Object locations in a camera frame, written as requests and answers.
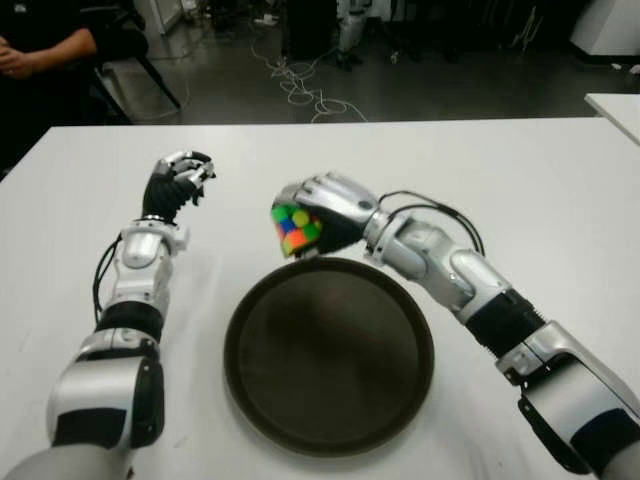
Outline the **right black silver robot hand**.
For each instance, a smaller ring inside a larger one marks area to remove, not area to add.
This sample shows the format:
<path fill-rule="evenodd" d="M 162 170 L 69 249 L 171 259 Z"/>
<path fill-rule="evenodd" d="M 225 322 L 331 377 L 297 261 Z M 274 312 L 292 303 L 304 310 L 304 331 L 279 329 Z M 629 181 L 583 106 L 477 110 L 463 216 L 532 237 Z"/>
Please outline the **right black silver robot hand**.
<path fill-rule="evenodd" d="M 297 259 L 327 255 L 358 243 L 380 208 L 373 193 L 334 172 L 286 185 L 273 206 L 299 207 L 321 223 L 319 238 L 298 249 Z"/>

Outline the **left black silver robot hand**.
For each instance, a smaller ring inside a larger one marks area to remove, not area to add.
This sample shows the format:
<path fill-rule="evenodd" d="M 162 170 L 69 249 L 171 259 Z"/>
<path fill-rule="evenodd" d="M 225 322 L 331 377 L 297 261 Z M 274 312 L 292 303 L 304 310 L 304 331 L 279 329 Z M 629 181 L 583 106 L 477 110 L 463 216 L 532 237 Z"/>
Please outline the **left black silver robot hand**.
<path fill-rule="evenodd" d="M 204 153 L 178 151 L 161 158 L 146 184 L 141 216 L 173 224 L 189 201 L 198 205 L 205 182 L 215 177 L 213 161 Z"/>

